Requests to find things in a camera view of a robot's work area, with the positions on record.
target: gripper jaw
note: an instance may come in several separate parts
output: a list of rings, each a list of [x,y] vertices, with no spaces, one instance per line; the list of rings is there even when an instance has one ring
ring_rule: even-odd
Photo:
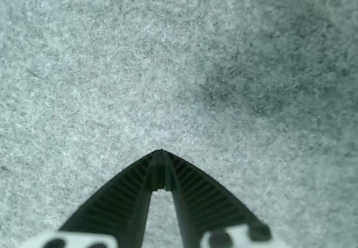
[[[93,194],[60,231],[114,236],[119,247],[140,248],[152,192],[170,191],[185,248],[200,247],[205,232],[258,218],[212,177],[164,150],[137,160]]]

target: gray carpet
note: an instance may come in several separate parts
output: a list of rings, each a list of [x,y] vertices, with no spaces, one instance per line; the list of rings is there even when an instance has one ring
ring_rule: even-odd
[[[358,247],[358,0],[0,0],[0,247],[165,149],[292,247]],[[143,247],[182,247],[153,197]]]

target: black screw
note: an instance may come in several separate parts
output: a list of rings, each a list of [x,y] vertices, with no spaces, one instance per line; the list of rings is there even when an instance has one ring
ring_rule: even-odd
[[[44,248],[64,248],[66,242],[60,238],[56,238],[54,240],[49,241],[45,244]]]
[[[252,241],[268,241],[271,239],[271,230],[268,225],[256,222],[249,226],[248,234]]]
[[[210,248],[231,248],[233,240],[224,230],[216,230],[211,233],[209,245]]]

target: white plastic mount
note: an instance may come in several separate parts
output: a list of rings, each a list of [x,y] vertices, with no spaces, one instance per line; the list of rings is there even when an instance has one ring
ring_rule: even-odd
[[[49,231],[27,240],[21,248],[118,248],[118,245],[110,235]]]
[[[271,230],[271,238],[266,241],[252,241],[249,226],[227,227],[219,232],[206,232],[201,238],[201,248],[291,248],[283,240],[275,236]]]

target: floor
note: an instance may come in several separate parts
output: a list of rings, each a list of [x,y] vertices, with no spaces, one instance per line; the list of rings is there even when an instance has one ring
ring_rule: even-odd
[[[157,149],[292,247],[357,248],[358,0],[0,0],[0,247]],[[182,247],[154,195],[143,247]]]

